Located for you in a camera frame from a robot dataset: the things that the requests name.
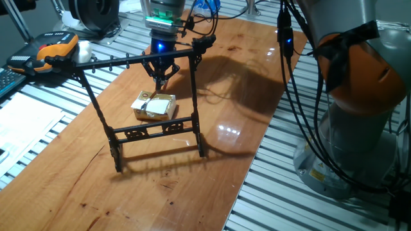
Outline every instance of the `keyboard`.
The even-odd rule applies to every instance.
[[[26,76],[13,72],[7,65],[0,68],[0,98],[18,86]]]

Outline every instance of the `yellow box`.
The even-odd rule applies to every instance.
[[[177,106],[174,95],[156,94],[151,100],[153,93],[142,91],[139,97],[134,101],[131,107],[137,119],[153,119],[166,121],[173,117],[175,107]]]

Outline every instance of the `metal grate floor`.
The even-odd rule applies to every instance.
[[[186,8],[192,1],[187,1]],[[244,1],[222,0],[220,14],[233,16],[245,6]],[[258,5],[261,16],[242,15],[240,19],[275,26],[279,3]],[[139,55],[150,44],[149,30],[143,24],[141,13],[124,14],[130,25],[111,45],[92,44],[93,52],[100,60],[125,57],[126,51]],[[295,30],[299,26],[293,21]],[[309,44],[303,53],[311,51]],[[113,67],[113,71],[99,69],[86,75],[97,96],[125,67]],[[312,57],[302,56],[294,70],[303,109],[313,122],[313,106],[317,87],[317,66]],[[65,117],[9,172],[0,177],[0,190],[7,186],[89,103],[90,99],[81,85],[61,76],[52,79],[55,87],[45,87],[30,82],[18,92],[49,105],[61,108]],[[13,98],[0,101],[0,108]],[[320,104],[320,115],[326,111],[326,97]],[[392,117],[396,130],[403,115],[397,108]],[[396,224],[388,217],[388,196],[371,196],[366,200],[353,198],[336,201],[323,197],[304,185],[295,174],[292,158],[295,147],[303,140],[295,122],[289,102],[283,95],[270,122],[261,146],[239,191],[236,202],[227,218],[224,230],[407,230],[405,224]]]

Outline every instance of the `black metal stand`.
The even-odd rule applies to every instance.
[[[193,49],[185,49],[181,51],[172,51],[168,53],[154,54],[154,55],[141,55],[129,57],[127,54],[126,58],[113,59],[104,61],[95,61],[86,64],[76,64],[71,59],[62,58],[59,56],[56,57],[46,57],[45,61],[52,65],[53,67],[61,68],[63,71],[72,73],[72,79],[79,81],[83,87],[85,87],[88,95],[90,96],[91,103],[94,106],[94,109],[97,111],[97,115],[100,118],[101,123],[103,124],[104,132],[106,133],[107,138],[109,139],[110,152],[114,158],[116,164],[116,171],[123,171],[123,147],[122,145],[126,142],[141,141],[144,139],[151,139],[156,137],[163,137],[166,135],[175,135],[185,132],[193,132],[196,136],[197,147],[200,157],[204,157],[204,149],[201,140],[200,134],[200,121],[198,116],[197,108],[197,87],[195,83],[195,71],[197,65],[202,59],[202,54],[205,53],[206,49],[213,45],[215,41],[215,36],[213,37],[203,37],[200,39],[193,39]],[[110,70],[113,66],[117,65],[126,65],[127,68],[130,67],[130,64],[142,64],[153,61],[161,61],[161,58],[189,58],[189,68],[190,68],[190,80],[191,80],[191,93],[193,99],[193,113],[190,117],[172,119],[169,121],[162,121],[150,124],[143,124],[139,126],[129,126],[126,128],[116,128],[113,129],[109,126],[104,118],[103,112],[100,109],[100,106],[97,102],[96,97],[91,89],[89,82],[87,81],[86,76],[84,75],[84,70],[95,71],[96,68],[110,67]],[[184,128],[183,122],[191,121],[191,128]],[[161,126],[162,132],[149,134],[147,128]],[[124,133],[126,139],[118,139],[117,133]]]

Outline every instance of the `wooden tabletop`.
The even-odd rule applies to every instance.
[[[195,29],[207,31],[205,23]],[[0,230],[221,230],[284,91],[275,31],[219,21],[196,72],[207,158],[198,156],[194,134],[183,133],[125,144],[127,167],[117,173],[89,105],[0,192]],[[294,35],[301,52],[306,38]],[[176,116],[186,117],[188,59],[176,63],[181,70],[164,92],[177,96]],[[121,73],[98,96],[108,124],[141,123],[130,106],[154,88],[141,65]]]

